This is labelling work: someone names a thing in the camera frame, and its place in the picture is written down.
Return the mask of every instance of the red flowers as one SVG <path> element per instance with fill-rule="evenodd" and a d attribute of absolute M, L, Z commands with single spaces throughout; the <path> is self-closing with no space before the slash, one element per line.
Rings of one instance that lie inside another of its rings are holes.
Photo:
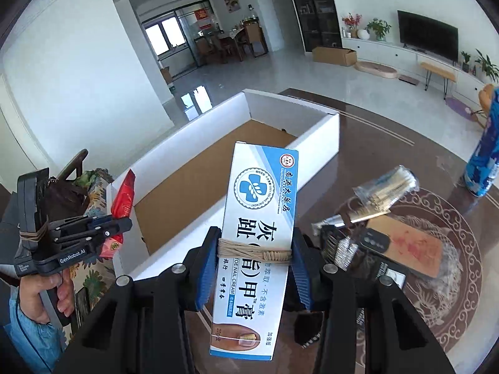
<path fill-rule="evenodd" d="M 357 29 L 359 26 L 360 20 L 362 19 L 362 15 L 355 14 L 355 18 L 352 14 L 348 13 L 348 17 L 342 18 L 341 20 L 350 28 Z"/>

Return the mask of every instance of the toe nail image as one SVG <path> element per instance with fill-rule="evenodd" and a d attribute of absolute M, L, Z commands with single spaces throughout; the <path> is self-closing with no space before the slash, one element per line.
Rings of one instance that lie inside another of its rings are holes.
<path fill-rule="evenodd" d="M 239 336 L 239 346 L 252 347 L 256 345 L 256 335 L 254 333 L 245 333 Z"/>
<path fill-rule="evenodd" d="M 211 327 L 211 345 L 231 352 L 251 350 L 260 344 L 260 335 L 240 324 L 216 324 Z"/>

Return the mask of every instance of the blue spray can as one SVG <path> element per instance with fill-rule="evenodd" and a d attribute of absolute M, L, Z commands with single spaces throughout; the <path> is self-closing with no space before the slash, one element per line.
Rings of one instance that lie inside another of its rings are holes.
<path fill-rule="evenodd" d="M 466 187 L 473 195 L 487 194 L 499 172 L 499 89 L 495 89 L 487 124 L 478 146 L 466 165 Z"/>

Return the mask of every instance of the red decoration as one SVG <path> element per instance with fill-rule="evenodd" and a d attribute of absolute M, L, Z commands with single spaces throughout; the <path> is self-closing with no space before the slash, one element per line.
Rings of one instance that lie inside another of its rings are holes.
<path fill-rule="evenodd" d="M 196 15 L 196 19 L 199 21 L 200 19 L 208 18 L 208 13 L 206 12 L 206 8 L 201 8 L 200 10 L 194 11 Z"/>
<path fill-rule="evenodd" d="M 111 206 L 111 214 L 115 218 L 129 217 L 133 206 L 133 197 L 135 195 L 134 190 L 135 185 L 135 175 L 132 170 L 128 170 L 128 173 L 121 183 L 121 187 L 116 194 L 116 198 Z M 102 250 L 100 252 L 100 257 L 113 257 L 114 253 L 123 244 L 123 234 L 120 233 L 113 237 L 107 238 L 102 245 Z"/>
<path fill-rule="evenodd" d="M 357 29 L 360 24 L 360 20 L 362 19 L 362 15 L 355 14 L 355 18 L 352 14 L 348 13 L 348 17 L 342 18 L 341 20 L 350 28 Z"/>

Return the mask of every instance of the red snack package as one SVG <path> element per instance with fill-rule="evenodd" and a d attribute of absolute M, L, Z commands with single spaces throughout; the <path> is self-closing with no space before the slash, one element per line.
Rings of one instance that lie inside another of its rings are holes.
<path fill-rule="evenodd" d="M 115 218 L 124 218 L 130 216 L 133 206 L 133 197 L 135 195 L 134 191 L 135 184 L 135 174 L 132 170 L 128 170 L 128 173 L 121 184 L 118 194 L 113 201 L 111 206 L 111 214 Z M 119 234 L 110 238 L 107 238 L 102 245 L 102 250 L 100 252 L 100 257 L 113 257 L 114 253 L 120 248 L 123 243 L 123 234 Z"/>

